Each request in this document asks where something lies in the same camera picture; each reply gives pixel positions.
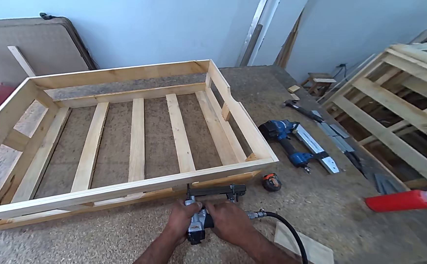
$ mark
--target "blue nail gun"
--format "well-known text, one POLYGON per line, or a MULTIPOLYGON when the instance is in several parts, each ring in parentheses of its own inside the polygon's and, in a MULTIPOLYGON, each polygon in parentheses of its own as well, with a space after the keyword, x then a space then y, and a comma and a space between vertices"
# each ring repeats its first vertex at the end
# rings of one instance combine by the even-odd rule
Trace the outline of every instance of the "blue nail gun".
POLYGON ((259 126, 264 138, 275 139, 280 142, 282 147, 287 152, 288 159, 297 168, 303 168, 306 172, 310 173, 308 161, 310 159, 319 160, 322 165, 331 173, 339 172, 334 160, 327 152, 306 132, 299 122, 290 122, 288 120, 269 120, 259 126), (298 152, 288 140, 289 134, 294 134, 299 140, 310 149, 312 153, 298 152))

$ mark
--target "hose fitting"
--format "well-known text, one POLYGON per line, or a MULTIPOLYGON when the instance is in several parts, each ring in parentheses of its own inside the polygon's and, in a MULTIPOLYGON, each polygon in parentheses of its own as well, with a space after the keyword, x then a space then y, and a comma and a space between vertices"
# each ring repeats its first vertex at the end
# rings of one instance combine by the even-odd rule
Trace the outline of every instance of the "hose fitting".
POLYGON ((261 210, 259 210, 257 212, 247 211, 246 214, 248 215, 249 219, 263 218, 263 217, 267 216, 267 214, 265 213, 265 210, 263 208, 261 208, 261 210))

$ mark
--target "wooden frame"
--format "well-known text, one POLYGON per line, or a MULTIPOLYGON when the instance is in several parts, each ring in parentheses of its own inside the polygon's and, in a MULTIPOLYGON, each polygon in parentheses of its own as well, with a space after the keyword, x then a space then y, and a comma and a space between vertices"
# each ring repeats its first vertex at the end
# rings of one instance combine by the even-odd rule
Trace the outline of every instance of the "wooden frame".
POLYGON ((0 107, 0 145, 18 151, 0 188, 0 229, 38 223, 87 211, 148 201, 185 192, 186 184, 205 187, 242 183, 265 166, 278 161, 240 102, 231 96, 228 82, 212 60, 163 63, 101 69, 27 78, 0 107), (152 77, 206 73, 205 83, 157 87, 53 100, 44 90, 152 77), (220 106, 212 92, 214 83, 225 102, 220 106), (195 93, 222 166, 196 170, 176 95, 195 93), (180 173, 145 179, 143 100, 166 97, 175 138, 180 173), (39 101, 46 107, 39 128, 27 137, 13 129, 28 106, 39 101), (99 141, 111 103, 133 102, 128 182, 89 189, 99 141), (94 106, 78 169, 68 194, 32 199, 45 172, 72 108, 94 106), (238 124, 252 154, 246 157, 228 118, 238 124))
POLYGON ((338 117, 338 121, 348 115, 372 134, 359 141, 361 145, 379 140, 427 179, 427 158, 399 138, 414 130, 427 135, 427 108, 421 110, 395 94, 405 88, 427 98, 427 43, 392 45, 327 99, 323 106, 338 117), (386 67, 385 70, 375 76, 382 67, 386 67), (370 101, 379 103, 403 120, 390 127, 383 126, 361 109, 370 101))

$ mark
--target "blue wall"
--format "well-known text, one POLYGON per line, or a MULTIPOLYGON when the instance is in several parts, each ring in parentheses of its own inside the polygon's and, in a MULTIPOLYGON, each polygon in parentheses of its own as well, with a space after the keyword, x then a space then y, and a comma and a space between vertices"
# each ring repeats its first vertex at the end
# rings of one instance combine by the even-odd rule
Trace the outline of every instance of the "blue wall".
POLYGON ((65 16, 101 69, 213 59, 234 66, 259 0, 0 0, 0 19, 65 16))
POLYGON ((427 0, 308 0, 287 72, 301 82, 308 72, 359 64, 427 29, 427 0))

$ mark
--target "wooden crate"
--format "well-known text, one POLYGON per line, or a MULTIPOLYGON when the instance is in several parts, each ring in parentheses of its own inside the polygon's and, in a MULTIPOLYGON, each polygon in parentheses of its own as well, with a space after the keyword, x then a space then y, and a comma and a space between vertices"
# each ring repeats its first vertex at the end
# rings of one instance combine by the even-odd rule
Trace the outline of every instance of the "wooden crate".
POLYGON ((241 183, 278 161, 243 105, 211 60, 163 63, 27 78, 0 107, 0 145, 21 151, 0 189, 0 229, 38 223, 82 212, 178 195, 193 187, 241 183), (206 73, 205 83, 157 87, 53 100, 44 90, 153 77, 206 73), (221 107, 211 89, 217 87, 221 107), (222 166, 196 170, 176 95, 195 93, 222 166), (166 97, 180 173, 145 179, 144 99, 166 97), (28 137, 13 127, 34 101, 46 107, 39 127, 28 137), (133 101, 128 182, 90 189, 106 113, 111 103, 133 101), (72 108, 96 106, 71 192, 34 199, 53 149, 72 108), (246 157, 228 118, 238 124, 252 154, 246 157))
POLYGON ((412 92, 427 99, 427 43, 392 45, 327 99, 323 106, 337 121, 351 117, 371 133, 359 141, 361 145, 380 141, 427 179, 427 157, 399 138, 416 130, 427 135, 427 108, 420 109, 402 98, 412 92), (385 127, 369 114, 375 105, 391 111, 402 120, 385 127))

